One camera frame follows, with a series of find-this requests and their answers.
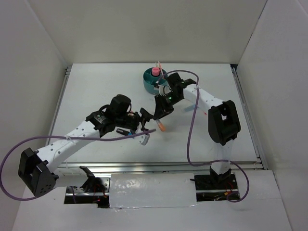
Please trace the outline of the thin orange pen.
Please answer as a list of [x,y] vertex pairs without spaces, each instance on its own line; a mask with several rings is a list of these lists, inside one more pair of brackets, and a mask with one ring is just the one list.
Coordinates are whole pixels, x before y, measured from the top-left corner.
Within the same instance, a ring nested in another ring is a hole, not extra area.
[[165,77],[164,77],[164,72],[163,72],[163,69],[162,69],[161,63],[160,63],[159,61],[157,62],[157,67],[159,68],[160,73],[161,73],[161,76],[162,76],[162,78],[164,79],[164,78],[165,78]]

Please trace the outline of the pink capped marker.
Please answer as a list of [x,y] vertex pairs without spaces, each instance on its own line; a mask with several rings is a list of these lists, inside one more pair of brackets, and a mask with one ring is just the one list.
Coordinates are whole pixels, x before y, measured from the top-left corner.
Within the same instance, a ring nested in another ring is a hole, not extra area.
[[160,76],[160,69],[158,67],[153,67],[152,70],[151,70],[151,75],[153,77]]

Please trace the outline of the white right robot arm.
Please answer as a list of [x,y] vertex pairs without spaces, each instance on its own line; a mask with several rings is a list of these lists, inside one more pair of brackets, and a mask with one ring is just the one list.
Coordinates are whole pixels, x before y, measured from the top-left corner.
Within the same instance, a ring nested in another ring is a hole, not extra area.
[[183,80],[174,71],[166,77],[169,92],[164,92],[164,86],[154,81],[154,88],[159,90],[155,96],[154,120],[159,120],[174,110],[174,105],[181,100],[194,103],[193,113],[197,109],[207,115],[208,134],[217,145],[217,159],[210,161],[210,183],[216,189],[222,188],[231,175],[231,150],[233,141],[241,130],[241,125],[235,103],[223,101],[201,89],[198,80]]

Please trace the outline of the grey orange highlighter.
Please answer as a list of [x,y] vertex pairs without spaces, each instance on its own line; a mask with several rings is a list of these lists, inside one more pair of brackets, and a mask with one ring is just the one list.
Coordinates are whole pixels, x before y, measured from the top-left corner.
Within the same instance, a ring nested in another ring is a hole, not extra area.
[[162,132],[166,131],[166,127],[162,124],[162,122],[159,119],[156,120],[156,123]]

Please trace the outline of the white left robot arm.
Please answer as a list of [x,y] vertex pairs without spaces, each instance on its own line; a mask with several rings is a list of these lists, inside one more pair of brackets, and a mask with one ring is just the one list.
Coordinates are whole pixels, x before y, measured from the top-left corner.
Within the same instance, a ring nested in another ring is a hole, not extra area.
[[73,131],[65,136],[55,136],[55,142],[32,150],[25,149],[21,153],[18,175],[35,197],[49,193],[56,185],[59,175],[57,167],[74,153],[93,141],[104,141],[104,135],[115,128],[129,129],[131,138],[140,137],[140,144],[145,145],[150,132],[145,128],[153,115],[141,108],[132,112],[131,100],[118,94],[99,110],[92,112]]

